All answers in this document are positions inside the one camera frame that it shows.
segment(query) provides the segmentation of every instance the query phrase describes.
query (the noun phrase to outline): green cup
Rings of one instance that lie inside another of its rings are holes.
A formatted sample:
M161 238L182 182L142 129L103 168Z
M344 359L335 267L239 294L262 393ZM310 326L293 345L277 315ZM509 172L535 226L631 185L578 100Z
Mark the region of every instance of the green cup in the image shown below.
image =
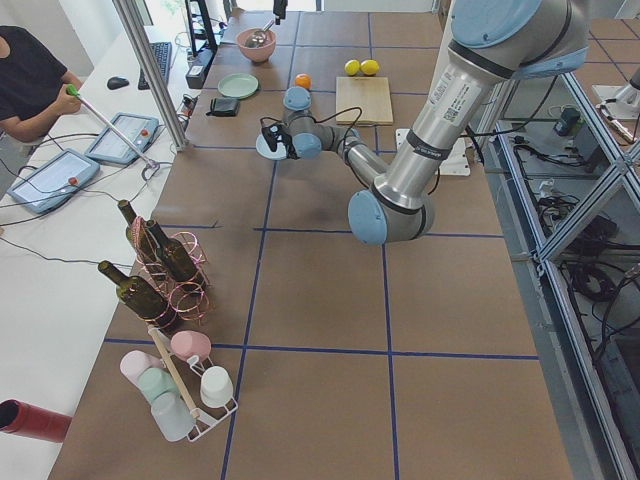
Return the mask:
M138 378L138 388L149 404L163 393L174 392L180 396L180 391L171 375L161 368L151 367Z

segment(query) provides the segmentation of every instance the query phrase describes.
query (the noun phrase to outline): computer mouse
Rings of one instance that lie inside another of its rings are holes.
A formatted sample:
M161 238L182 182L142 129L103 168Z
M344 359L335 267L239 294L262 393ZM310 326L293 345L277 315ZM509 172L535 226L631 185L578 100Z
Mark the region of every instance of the computer mouse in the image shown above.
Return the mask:
M126 87L129 85L129 80L122 77L111 77L107 80L107 88L109 90L116 90L118 88Z

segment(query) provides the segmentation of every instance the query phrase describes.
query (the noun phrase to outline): bottle neck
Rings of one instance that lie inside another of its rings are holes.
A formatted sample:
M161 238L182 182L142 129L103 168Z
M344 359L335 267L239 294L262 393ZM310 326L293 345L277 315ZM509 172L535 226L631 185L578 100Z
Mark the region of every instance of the bottle neck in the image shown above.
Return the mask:
M98 271L105 275L109 280L111 280L116 285L121 285L124 281L126 281L129 277L118 270L115 265L107 260L103 260L98 264Z
M122 216L127 221L127 225L131 226L133 221L136 219L137 215L129 200L120 200L118 202L118 208L122 213Z
M153 235L153 238L156 239L156 242L158 242L158 245L161 248L166 247L171 243L169 237L167 237L167 234L164 233L162 228L160 228L160 224L158 222L156 222L155 220L149 220L146 222L145 225L147 226L147 229L149 230L149 232L151 232L151 235Z

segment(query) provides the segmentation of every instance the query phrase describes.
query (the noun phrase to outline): cutting board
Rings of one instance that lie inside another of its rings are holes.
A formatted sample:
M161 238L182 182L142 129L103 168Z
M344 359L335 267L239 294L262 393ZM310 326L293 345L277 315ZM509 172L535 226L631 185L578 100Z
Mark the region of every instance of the cutting board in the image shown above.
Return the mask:
M391 94L387 77L337 77L336 112L350 107L361 107L362 116L356 125L392 125ZM350 111L336 117L338 125L351 124L358 111Z

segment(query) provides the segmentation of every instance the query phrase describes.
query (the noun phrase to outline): green plate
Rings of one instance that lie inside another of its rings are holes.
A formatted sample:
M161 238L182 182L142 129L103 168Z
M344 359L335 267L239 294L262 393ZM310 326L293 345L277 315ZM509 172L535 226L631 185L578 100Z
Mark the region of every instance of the green plate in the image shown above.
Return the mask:
M232 73L218 83L218 91L225 97L247 98L258 90L258 79L248 73Z

